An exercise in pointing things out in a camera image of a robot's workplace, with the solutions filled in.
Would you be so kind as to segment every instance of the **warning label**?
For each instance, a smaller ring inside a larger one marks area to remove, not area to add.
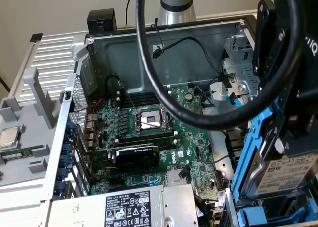
[[[106,198],[105,227],[150,227],[150,192]]]
[[[271,161],[259,184],[257,194],[297,188],[317,158],[316,154],[308,154],[295,158],[284,156],[281,160]]]

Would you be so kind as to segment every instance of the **power supply label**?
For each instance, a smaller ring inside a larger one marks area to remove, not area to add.
[[[292,190],[298,187],[318,155],[308,154],[294,158],[283,156],[271,161],[257,189],[257,194]]]
[[[150,226],[150,191],[106,198],[105,227]]]

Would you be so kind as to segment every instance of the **small black box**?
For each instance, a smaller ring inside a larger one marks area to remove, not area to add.
[[[89,12],[87,25],[90,34],[117,31],[115,10],[110,8]]]

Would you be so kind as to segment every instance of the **motherboard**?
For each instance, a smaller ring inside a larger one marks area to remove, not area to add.
[[[175,86],[167,92],[199,113],[200,92],[195,89]],[[152,93],[117,94],[116,99],[96,101],[87,118],[86,156],[95,173],[91,194],[169,185],[169,174],[175,172],[201,198],[217,199],[220,177],[214,165],[202,162],[213,161],[207,132],[173,118]]]

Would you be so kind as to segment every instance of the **gray robot arm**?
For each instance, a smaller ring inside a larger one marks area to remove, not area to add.
[[[158,25],[171,25],[196,20],[193,0],[161,0]]]

